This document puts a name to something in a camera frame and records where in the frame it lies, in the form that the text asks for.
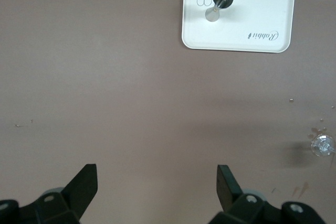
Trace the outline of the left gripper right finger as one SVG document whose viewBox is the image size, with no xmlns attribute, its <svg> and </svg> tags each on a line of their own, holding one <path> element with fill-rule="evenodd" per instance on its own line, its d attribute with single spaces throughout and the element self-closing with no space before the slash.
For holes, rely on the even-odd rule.
<svg viewBox="0 0 336 224">
<path fill-rule="evenodd" d="M 210 224 L 262 223 L 265 202 L 255 194 L 244 193 L 227 165 L 217 166 L 216 192 L 223 210 Z"/>
</svg>

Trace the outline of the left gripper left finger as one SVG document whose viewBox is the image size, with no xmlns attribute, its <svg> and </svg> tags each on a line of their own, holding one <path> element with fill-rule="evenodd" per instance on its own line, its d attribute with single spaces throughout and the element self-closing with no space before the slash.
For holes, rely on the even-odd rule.
<svg viewBox="0 0 336 224">
<path fill-rule="evenodd" d="M 97 191 L 97 166 L 87 164 L 60 192 L 49 192 L 34 202 L 37 222 L 79 223 Z"/>
</svg>

